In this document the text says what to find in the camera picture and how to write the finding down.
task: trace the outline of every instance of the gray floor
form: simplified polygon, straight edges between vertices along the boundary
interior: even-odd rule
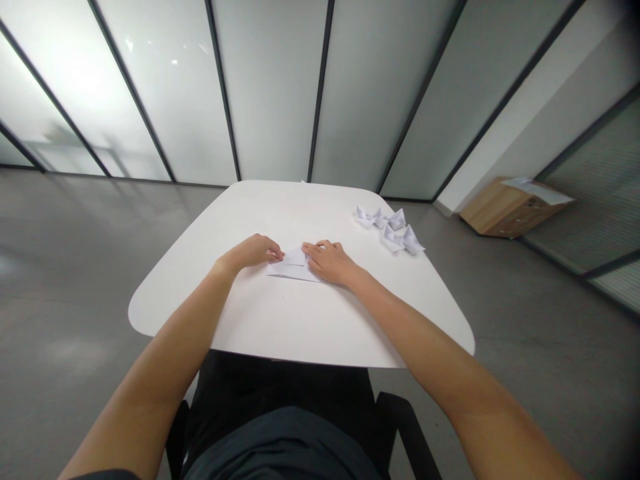
[[[220,190],[0,170],[0,475],[52,478],[148,338],[135,288]],[[466,314],[476,358],[584,476],[610,477],[639,411],[640,328],[514,241],[394,203]],[[376,391],[413,404],[446,479],[472,478],[455,434],[406,371]],[[410,478],[402,448],[394,478]],[[160,473],[168,478],[166,465]]]

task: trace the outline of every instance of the wooden cabinet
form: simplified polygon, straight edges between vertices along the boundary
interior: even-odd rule
[[[532,193],[502,184],[503,180],[506,178],[496,178],[460,213],[481,235],[519,237],[568,205],[549,205]],[[551,189],[542,183],[533,183]]]

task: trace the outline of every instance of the lap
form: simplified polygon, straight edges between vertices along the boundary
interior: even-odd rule
[[[210,350],[187,420],[185,445],[190,458],[185,467],[246,422],[291,405],[331,422],[370,457],[375,456],[375,399],[366,368],[272,361]]]

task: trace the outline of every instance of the person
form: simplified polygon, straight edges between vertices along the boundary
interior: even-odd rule
[[[303,251],[314,274],[350,289],[376,320],[449,418],[476,478],[579,478],[486,369],[356,265],[340,243],[304,243]],[[134,362],[59,479],[156,478],[199,370],[180,429],[185,458],[178,476],[388,477],[376,456],[379,419],[366,369],[209,350],[240,270],[283,257],[276,242],[256,234],[218,258]]]

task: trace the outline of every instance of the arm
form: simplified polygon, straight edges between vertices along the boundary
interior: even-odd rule
[[[306,243],[303,250],[311,257],[312,272],[349,288],[378,322],[410,372],[448,416],[476,478],[579,478],[482,365],[358,267],[339,243]]]
[[[211,347],[236,275],[282,258],[262,235],[220,257],[134,362],[59,480],[106,469],[156,478],[173,417]]]

